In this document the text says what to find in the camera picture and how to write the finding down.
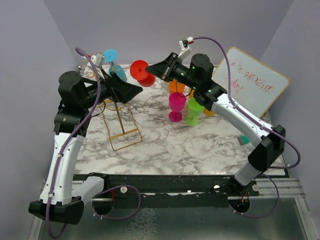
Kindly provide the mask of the red wine glass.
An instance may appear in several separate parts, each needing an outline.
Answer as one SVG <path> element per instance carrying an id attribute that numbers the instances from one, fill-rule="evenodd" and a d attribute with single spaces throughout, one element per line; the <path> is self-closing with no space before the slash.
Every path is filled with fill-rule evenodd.
<path id="1" fill-rule="evenodd" d="M 144 60 L 136 60 L 130 66 L 130 75 L 142 86 L 142 87 L 151 87 L 156 78 L 154 75 L 146 71 L 148 63 Z"/>

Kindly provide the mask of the green wine glass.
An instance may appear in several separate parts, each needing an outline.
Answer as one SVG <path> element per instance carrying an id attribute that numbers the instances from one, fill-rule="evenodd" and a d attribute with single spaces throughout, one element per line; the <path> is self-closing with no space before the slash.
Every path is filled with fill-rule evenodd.
<path id="1" fill-rule="evenodd" d="M 200 105 L 194 97 L 191 97 L 187 103 L 187 116 L 185 122 L 188 126 L 194 127 L 199 123 L 199 116 L 204 107 Z"/>

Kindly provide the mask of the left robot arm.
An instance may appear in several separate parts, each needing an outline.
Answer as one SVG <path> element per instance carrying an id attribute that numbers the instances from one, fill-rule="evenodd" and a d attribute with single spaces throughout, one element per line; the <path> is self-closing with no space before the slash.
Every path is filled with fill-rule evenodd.
<path id="1" fill-rule="evenodd" d="M 52 222 L 76 225 L 85 205 L 94 197 L 106 197 L 111 190 L 107 177 L 91 173 L 77 188 L 72 188 L 80 148 L 87 135 L 93 110 L 104 100 L 126 104 L 143 88 L 122 81 L 114 72 L 104 73 L 100 82 L 67 71 L 59 79 L 61 97 L 54 118 L 54 151 L 46 185 L 38 200 L 29 204 L 32 215 Z"/>

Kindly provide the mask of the yellow wine glass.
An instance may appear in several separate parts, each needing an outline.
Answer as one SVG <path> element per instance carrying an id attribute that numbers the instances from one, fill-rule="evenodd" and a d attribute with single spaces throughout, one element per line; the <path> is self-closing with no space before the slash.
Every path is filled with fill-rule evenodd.
<path id="1" fill-rule="evenodd" d="M 206 108 L 203 109 L 203 113 L 204 113 L 206 116 L 208 116 L 208 117 L 212 117 L 212 116 L 215 115 L 215 113 L 214 113 L 213 111 L 208 110 L 208 109 L 206 109 Z"/>

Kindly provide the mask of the orange wine glass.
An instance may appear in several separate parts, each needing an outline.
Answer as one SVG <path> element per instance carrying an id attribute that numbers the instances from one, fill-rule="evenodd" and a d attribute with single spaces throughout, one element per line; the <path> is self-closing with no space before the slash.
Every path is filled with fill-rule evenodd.
<path id="1" fill-rule="evenodd" d="M 174 79 L 173 81 L 169 82 L 168 91 L 170 94 L 175 93 L 175 92 L 184 93 L 185 85 Z"/>

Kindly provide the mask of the pink wine glass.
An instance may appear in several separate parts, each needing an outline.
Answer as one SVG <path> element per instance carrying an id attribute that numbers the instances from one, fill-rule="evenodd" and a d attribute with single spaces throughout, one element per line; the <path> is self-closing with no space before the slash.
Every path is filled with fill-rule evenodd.
<path id="1" fill-rule="evenodd" d="M 171 110 L 168 117 L 169 120 L 177 123 L 183 118 L 181 111 L 184 109 L 186 104 L 186 96 L 181 92 L 173 92 L 168 99 L 168 106 Z"/>

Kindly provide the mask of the gold wire glass rack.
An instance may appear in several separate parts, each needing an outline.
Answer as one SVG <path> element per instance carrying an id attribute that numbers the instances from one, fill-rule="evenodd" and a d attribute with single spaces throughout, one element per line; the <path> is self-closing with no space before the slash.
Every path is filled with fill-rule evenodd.
<path id="1" fill-rule="evenodd" d="M 102 71 L 109 73 L 110 64 L 103 63 Z M 119 151 L 143 141 L 141 131 L 134 118 L 130 104 L 115 102 L 110 99 L 103 100 L 96 107 L 94 116 L 101 116 L 107 130 L 107 137 L 113 151 Z"/>

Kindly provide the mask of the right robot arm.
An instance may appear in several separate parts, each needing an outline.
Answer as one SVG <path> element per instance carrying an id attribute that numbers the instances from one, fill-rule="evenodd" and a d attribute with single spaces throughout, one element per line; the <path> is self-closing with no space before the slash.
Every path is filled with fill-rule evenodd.
<path id="1" fill-rule="evenodd" d="M 247 157 L 248 162 L 235 173 L 235 180 L 229 184 L 234 195 L 240 196 L 246 192 L 248 184 L 269 169 L 283 153 L 286 130 L 281 125 L 273 127 L 246 109 L 239 111 L 232 104 L 227 91 L 212 80 L 214 66 L 206 54 L 193 55 L 190 66 L 186 67 L 172 52 L 165 60 L 149 65 L 145 70 L 165 82 L 176 80 L 191 88 L 199 105 L 223 117 L 255 147 Z"/>

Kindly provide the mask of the cyan wine glass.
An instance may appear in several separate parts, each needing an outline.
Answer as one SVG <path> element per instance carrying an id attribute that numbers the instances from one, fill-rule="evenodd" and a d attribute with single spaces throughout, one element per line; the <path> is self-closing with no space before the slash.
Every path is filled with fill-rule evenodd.
<path id="1" fill-rule="evenodd" d="M 123 67 L 115 63 L 118 52 L 115 49 L 107 49 L 102 54 L 104 55 L 104 61 L 109 63 L 109 74 L 114 72 L 123 82 L 127 82 L 127 76 Z"/>

